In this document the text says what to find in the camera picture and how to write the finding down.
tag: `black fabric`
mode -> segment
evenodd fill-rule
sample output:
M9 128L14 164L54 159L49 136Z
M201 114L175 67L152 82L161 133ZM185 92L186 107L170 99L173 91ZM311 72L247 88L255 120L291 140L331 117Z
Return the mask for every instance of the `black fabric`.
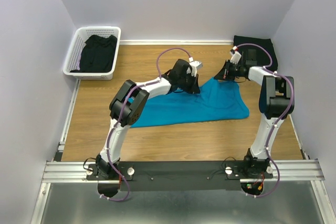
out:
M92 35L85 41L86 45L79 61L80 69L71 72L106 73L111 71L117 40L113 35L108 38Z
M267 69L271 71L278 70L278 60L274 52L273 44L271 39L258 39L258 38L250 38L235 35L233 39L233 45L238 46L244 43L252 43L257 44L263 48L271 55L273 64ZM250 66L266 66L269 64L269 58L261 49L254 46L243 46L238 49L240 54L242 55L242 59L240 63L243 63Z

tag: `white laundry basket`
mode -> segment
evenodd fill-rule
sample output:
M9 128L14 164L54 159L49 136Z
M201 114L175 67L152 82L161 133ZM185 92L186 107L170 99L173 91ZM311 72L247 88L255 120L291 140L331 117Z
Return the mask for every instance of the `white laundry basket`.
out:
M112 69L107 73L72 73L70 71L77 69L78 59L82 53L85 46L85 41L91 35L99 35L104 38L108 38L111 35L116 36L118 39L116 52L114 54L114 60L112 64ZM67 53L67 58L63 67L63 73L68 76L74 76L81 80L111 80L113 77L113 72L117 63L119 42L120 42L121 30L119 27L115 26L87 26L79 28L70 44L70 48Z

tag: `blue towel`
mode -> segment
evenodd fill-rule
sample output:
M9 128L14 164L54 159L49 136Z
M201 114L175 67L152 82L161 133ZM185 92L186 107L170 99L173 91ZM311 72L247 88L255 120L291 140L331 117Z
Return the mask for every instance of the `blue towel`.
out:
M147 101L139 120L132 127L243 119L249 111L239 93L239 85L211 78L200 87L200 94L170 93Z

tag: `white wall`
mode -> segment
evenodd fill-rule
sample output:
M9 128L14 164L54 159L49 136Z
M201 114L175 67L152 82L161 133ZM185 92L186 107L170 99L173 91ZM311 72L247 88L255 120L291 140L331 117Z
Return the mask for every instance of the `white wall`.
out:
M116 25L122 39L269 38L293 0L63 0L77 28Z
M74 81L61 72L75 27L61 0L0 0L0 223L30 223Z
M336 209L335 0L295 0L273 43L279 70L295 79L298 135L310 157L319 159Z

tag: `purple cable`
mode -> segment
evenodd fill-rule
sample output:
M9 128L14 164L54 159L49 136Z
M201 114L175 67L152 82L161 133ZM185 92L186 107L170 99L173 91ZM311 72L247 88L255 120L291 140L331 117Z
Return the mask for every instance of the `purple cable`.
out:
M156 68L157 68L157 71L159 72L159 77L161 79L161 71L160 71L160 68L159 68L159 58L166 52L168 51L171 51L171 50L174 50L174 49L179 49L179 50L182 50L184 52L186 52L188 54L188 57L189 58L192 58L192 56L189 54L189 52L187 50L185 50L184 48L181 48L181 47L173 47L173 48L170 48L170 49L167 49L167 50L164 50L162 53L160 53L160 55L158 56L158 58L156 59Z
M244 44L240 44L240 45L238 45L237 47L239 48L239 47L242 47L242 46L255 46L255 47L260 48L262 51L264 51L264 52L267 54L267 56L269 57L270 64L267 65L267 66L263 66L263 69L264 69L266 72L268 72L268 73L270 73L270 74L273 74L274 76L278 76L278 77L283 78L283 79L288 83L288 85L289 85L289 87L290 87L290 91L291 91L291 96L290 96L289 104L288 104L287 108L284 110L284 112L279 116L279 118L275 120L274 124L272 125L272 127L271 127L271 129L270 129L270 131L269 131L269 134L268 134L267 139L266 139L266 144L265 144L266 155L268 156L269 160L274 164L274 166L275 166L275 168L276 168L276 170L277 170L277 174L278 174L277 182L276 182L276 184L274 185L274 187L272 188L272 190L269 191L269 192L266 193L266 194L262 194L262 195L258 195L258 196L257 196L257 195L251 195L251 194L248 194L248 195L250 195L250 196L252 196L252 197L255 197L255 198L262 198L262 197L268 196L268 195L270 195L271 193L273 193L273 192L277 189L277 187L279 186L279 183L280 183L280 170L279 170L279 167L278 167L278 165L275 163L275 161L273 160L273 158L271 158L271 155L269 154L267 148L268 148L268 144L269 144L269 141L270 141L270 139L271 139L272 133L273 133L273 131L274 131L275 125L276 125L276 124L277 124L277 123L278 123L278 122L279 122L279 121L280 121L280 120L287 114L287 112L290 110L290 107L291 107L292 104L293 104L293 100L294 100L294 88L293 88L292 83L289 81L289 79L288 79L286 76L283 76L283 75L281 75L281 74L272 72L272 71L270 71L270 70L267 69L268 67L270 67L270 66L272 65L273 61L272 61L272 57L271 57L271 55L268 53L268 51L265 50L265 48L263 48L263 47L261 47L261 46L259 46L259 45L257 45L257 44L252 44L252 43L244 43Z
M167 50L163 51L163 52L157 57L157 59L156 59L156 68L157 68L157 71L159 72L159 77L160 77L160 79L159 79L159 80L156 80L156 81L149 82L149 83L146 84L146 86L153 85L153 84L156 84L156 83L160 82L160 80L161 80L161 72L160 72L160 69L159 69L159 58L160 58L164 53L166 53L166 52L168 52L168 51L170 51L170 50L173 50L173 49L180 49L180 50L186 52L186 53L188 54L189 58L191 58L191 55L189 54L189 52L188 52L187 50L183 49L183 48L174 47L174 48L170 48L170 49L167 49ZM113 128L111 129L111 131L109 132L109 134L108 134L108 136L107 136L107 138L108 138L108 139L107 139L107 143L106 143L106 146L107 146L107 147L110 146L110 137L111 137L111 135L112 135L114 129L117 127L118 123L120 123L121 118L122 118L122 114L123 114L123 112L124 112L124 110L125 110L126 104L127 104L128 100L129 100L129 98L131 97L132 93L133 93L134 90L136 90L137 88L141 88L141 87L144 87L144 86L145 86L144 84L139 85L139 86L134 86L134 87L130 90L130 92L128 92L127 96L125 97L124 103L122 104L122 107L121 107L121 110L120 110L120 116L119 116L117 122L114 124ZM130 184L127 182L127 180L125 179L125 177L121 174L121 172L118 171L118 169L113 165L112 160L111 160L111 157L110 157L110 149L109 149L109 148L107 148L106 154L107 154L107 159L108 159L109 164L111 165L112 169L113 169L113 170L114 170L114 171L115 171L115 172L122 178L122 180L125 182L125 184L126 184L126 186L127 186L127 194L126 194L126 196L123 197L122 199L112 199L112 198L110 198L110 197L106 197L106 196L103 195L103 194L101 195L101 197L104 198L104 199L110 200L110 201L124 201L124 200L126 200L126 199L128 198L128 196L129 196L129 194L130 194L130 192L131 192Z

